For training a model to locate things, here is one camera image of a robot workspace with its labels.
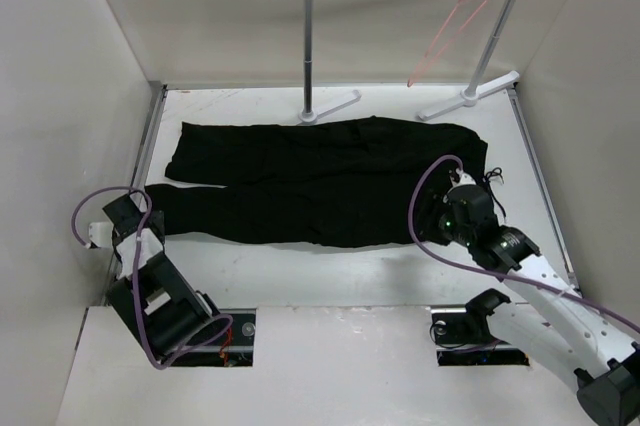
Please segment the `black trousers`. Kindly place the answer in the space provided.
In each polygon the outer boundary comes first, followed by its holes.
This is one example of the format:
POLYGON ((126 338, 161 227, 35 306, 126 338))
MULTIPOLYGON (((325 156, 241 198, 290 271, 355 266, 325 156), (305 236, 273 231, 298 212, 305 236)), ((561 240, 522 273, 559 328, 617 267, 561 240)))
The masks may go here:
POLYGON ((315 126, 184 124, 149 185, 169 235, 337 248, 438 242, 456 165, 475 180, 487 143, 455 124, 369 117, 315 126))

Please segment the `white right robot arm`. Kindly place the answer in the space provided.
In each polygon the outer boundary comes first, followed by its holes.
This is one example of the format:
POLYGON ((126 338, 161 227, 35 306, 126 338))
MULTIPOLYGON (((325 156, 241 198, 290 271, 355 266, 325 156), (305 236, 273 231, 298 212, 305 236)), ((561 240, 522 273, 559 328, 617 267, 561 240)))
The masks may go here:
POLYGON ((487 290, 467 303, 464 330, 473 340, 492 336, 530 356, 558 377, 598 425, 629 425, 639 417, 639 343, 617 318, 573 293, 539 247, 522 231, 499 223, 491 196, 457 184, 443 198, 438 234, 470 254, 471 271, 499 280, 536 312, 487 290))

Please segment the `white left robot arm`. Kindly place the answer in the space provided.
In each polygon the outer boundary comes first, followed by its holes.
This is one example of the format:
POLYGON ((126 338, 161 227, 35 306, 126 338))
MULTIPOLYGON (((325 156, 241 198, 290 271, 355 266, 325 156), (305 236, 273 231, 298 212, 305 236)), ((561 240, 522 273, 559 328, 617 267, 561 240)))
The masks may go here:
POLYGON ((165 365, 185 353, 193 337, 206 345, 219 341, 229 321, 166 255, 163 213, 141 211, 127 194, 103 211, 121 264, 106 297, 143 350, 165 365))

